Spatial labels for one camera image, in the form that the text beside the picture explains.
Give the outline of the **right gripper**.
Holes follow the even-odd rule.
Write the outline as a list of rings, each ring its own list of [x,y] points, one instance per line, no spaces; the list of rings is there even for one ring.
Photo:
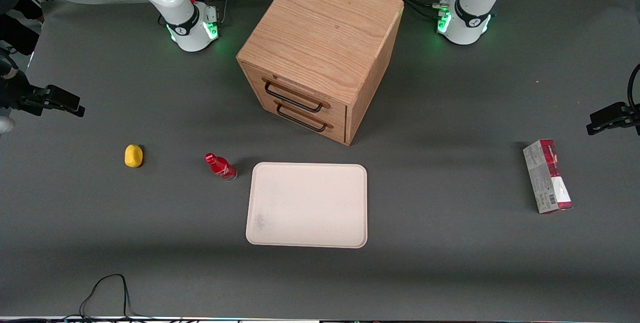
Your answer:
[[[0,133],[11,132],[16,122],[9,116],[9,111],[20,109],[20,100],[29,93],[30,84],[25,73],[10,56],[10,51],[1,49],[0,61]],[[80,97],[48,84],[45,88],[35,88],[30,95],[30,106],[39,109],[59,110],[78,118],[85,115],[86,108],[80,105]]]

